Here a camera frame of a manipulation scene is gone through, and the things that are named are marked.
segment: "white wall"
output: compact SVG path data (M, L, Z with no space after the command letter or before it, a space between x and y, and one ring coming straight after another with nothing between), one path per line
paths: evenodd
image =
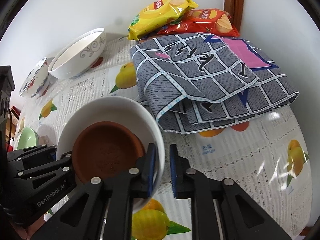
M35 64L97 27L127 35L137 13L155 0L29 0L0 41L0 65L11 65L16 90L10 104L22 108L18 91ZM223 8L223 0L194 0L200 8Z
M300 91L291 106L310 155L313 225L320 215L320 31L297 0L245 0L241 35L263 49Z

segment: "yellow fruit print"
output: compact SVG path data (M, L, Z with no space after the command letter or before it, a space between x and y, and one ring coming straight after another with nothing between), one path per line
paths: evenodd
M134 87L137 84L136 69L132 62L124 64L116 76L116 85L110 93L118 89Z
M147 203L147 205L145 205L141 210L145 210L145 209L154 209L154 210L158 210L162 213L165 213L163 206L161 205L161 203L155 199L150 199L150 201Z
M22 117L22 119L20 121L19 132L21 132L23 128L24 128L24 117Z
M51 111L57 110L56 106L52 103L52 99L42 107L41 114L39 115L39 120L42 117L47 117Z
M219 128L219 129L214 129L209 131L203 131L203 132L199 132L198 134L202 137L213 137L222 133L224 129L225 128Z
M292 178L296 178L301 173L303 165L308 159L309 156L303 152L300 143L297 140L291 140L288 145L287 187Z
M161 203L153 198L132 216L132 240L162 240L166 235L190 231L170 221Z
M132 236L138 240L162 240L169 226L167 215L158 210L140 210L132 216Z

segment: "bowl rim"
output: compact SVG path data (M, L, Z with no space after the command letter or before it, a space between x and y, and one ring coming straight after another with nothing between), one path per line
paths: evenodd
M57 68L55 69L52 69L53 65L56 63L56 61L58 60L58 58L67 50L69 49L73 44L75 44L76 42L78 42L79 40L83 39L84 37L90 35L90 34L93 34L93 33L96 33L96 32L101 32L101 34L104 33L104 28L96 28L96 29L93 29L91 31L88 31L84 34L82 34L81 36L77 37L76 39L74 39L72 42L70 42L67 46L65 46L63 49L61 49L59 51L59 53L54 57L54 59L51 61L50 65L48 66L48 72L49 73L53 73L55 72L56 70L60 69L65 63L63 63L62 65L58 66ZM78 53L76 55L74 55L72 58L70 58L68 61L70 61L71 59L73 59L74 57L76 57L78 55Z
M138 102L136 102L135 100L132 100L130 98L126 98L126 97L121 97L121 96L107 96L107 97L103 97L103 98L97 98L94 99L88 103L86 103L85 105L82 105L80 108L78 108L76 110L76 112L71 116L71 118L67 121L67 124L65 125L65 127L62 130L62 133L60 134L60 137L58 139L58 145L57 145L57 160L61 158L61 155L58 157L58 154L61 153L61 141L60 138L64 135L64 133L66 133L66 127L68 126L68 124L70 125L70 122L74 122L74 120L76 120L75 118L77 118L76 114L79 113L83 107L86 107L88 104L91 104L93 102L97 102L97 101L104 101L104 100L109 100L109 99L118 99L118 100L125 100L125 101L130 101L134 104L137 105L137 107L140 109L140 111L142 111L143 113L146 114L148 121L150 121L153 124L153 128L154 128L154 135L155 135L155 141L156 141L156 146L157 146L157 152L158 152L158 156L159 156L159 165L158 165L158 169L157 169L157 175L156 177L153 177L153 188L152 188L152 192L151 192L151 196L147 199L141 199L139 200L137 203L135 203L134 207L133 207L133 212L137 212L138 210L140 210L143 206L145 206L148 201L153 197L153 195L156 193L157 189L160 187L161 185L161 180L162 180L162 176L164 173L164 165L165 165L165 147L164 147L164 139L161 133L161 130L159 128L158 123L156 122L156 120L154 119L153 115L141 104L139 104Z
M18 149L18 147L19 147L19 144L20 144L20 139L21 139L21 135L23 134L23 132L24 131L26 131L26 130L29 130L29 132L32 132L33 133L33 135L34 135L34 137L35 137L35 141L36 141L36 145L37 144L39 144L39 141L38 141L38 138L37 138L37 133L36 133L36 131L35 130L33 130L31 127L29 127L29 126L26 126L26 127L24 127L23 129L22 129L22 132L20 133L20 136L19 136L19 140L18 140L18 143L17 143L17 149Z
M44 63L46 62L47 57L43 57L37 64L36 66L30 71L29 75L26 77L26 79L23 81L21 88L19 90L19 96L21 96L23 94L24 91L26 91L28 85L31 83L32 80L34 80L34 78L36 77L37 73L39 72L39 70L43 67ZM28 77L31 75L32 71L36 68L36 72L34 73L33 77L28 81Z

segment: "pink patch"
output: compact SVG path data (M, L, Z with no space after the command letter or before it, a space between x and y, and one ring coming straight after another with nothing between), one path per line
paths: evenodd
M155 55L158 56L158 57L170 58L170 56L168 56L167 54L163 54L163 53L155 52Z
M242 40L230 40L221 37L219 37L219 39L223 40L249 68L271 67L271 65L265 63L248 50L247 44Z

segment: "plastic tablecloth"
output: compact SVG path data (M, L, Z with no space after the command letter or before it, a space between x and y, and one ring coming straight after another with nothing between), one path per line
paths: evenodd
M98 62L86 73L68 80L50 77L48 90L26 101L16 138L22 127L29 126L46 144L57 145L70 117L87 102L111 95L138 101L137 86L115 90L115 77L121 66L131 61L129 49L134 44L126 38L110 41ZM49 112L44 111L48 104ZM238 127L204 134L163 132L163 138L165 171L153 198L161 203L169 220L178 224L179 232L184 232L166 235L165 239L191 239L189 229L192 229L190 200L176 200L172 193L169 162L172 143L177 144L180 156L207 177L216 180L229 177L236 181L292 238L307 224L312 199L308 151L289 106ZM296 177L287 171L292 147L300 147L305 156ZM51 211L55 213L67 200L67 197L62 199ZM143 240L143 232L140 235L139 240Z

